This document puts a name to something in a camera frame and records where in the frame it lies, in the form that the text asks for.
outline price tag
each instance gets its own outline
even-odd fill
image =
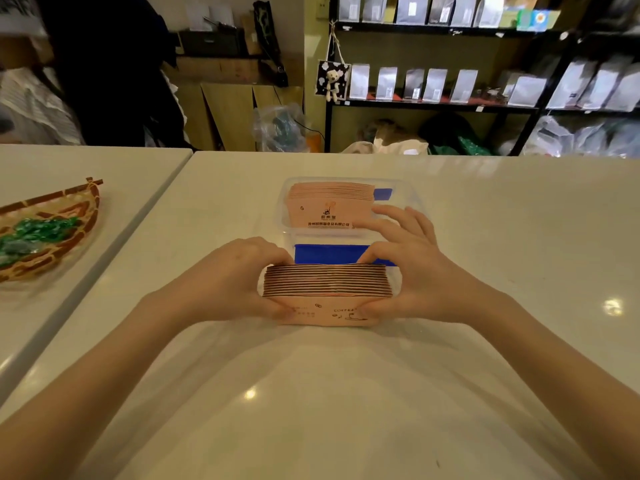
[[[447,23],[449,21],[449,14],[451,13],[451,7],[447,6],[442,9],[440,14],[440,23]]]

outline person's left hand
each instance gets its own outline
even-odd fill
[[[144,299],[182,328],[240,317],[286,318],[291,309],[258,295],[258,278],[270,264],[293,263],[286,250],[261,237],[236,239]]]

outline hand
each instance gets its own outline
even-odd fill
[[[417,210],[375,205],[373,212],[396,220],[354,221],[357,228],[377,231],[388,242],[374,242],[358,260],[393,261],[402,273],[398,296],[359,307],[358,313],[374,319],[418,317],[473,325],[500,309],[510,298],[478,280],[438,249],[433,224]]]
[[[258,295],[258,278],[270,264],[293,263],[286,250],[261,237],[236,239],[148,295],[148,299],[183,328],[209,320],[285,318],[292,310]]]

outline stack of coffee packets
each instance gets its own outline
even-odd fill
[[[372,326],[357,307],[393,293],[384,265],[296,264],[268,267],[262,295],[295,311],[281,324]]]
[[[374,185],[353,182],[302,182],[289,189],[285,204],[291,227],[350,228],[371,217]]]

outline person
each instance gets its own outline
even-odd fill
[[[431,222],[411,208],[374,211],[388,219],[355,222],[377,231],[359,259],[396,263],[400,293],[358,313],[466,324],[514,368],[542,403],[613,479],[640,478],[640,397],[537,322],[508,295],[479,281],[438,249]],[[292,310],[262,298],[257,282],[291,256],[260,237],[213,251],[142,298],[110,334],[0,425],[5,480],[65,479],[162,349],[185,328],[245,316],[286,318]]]

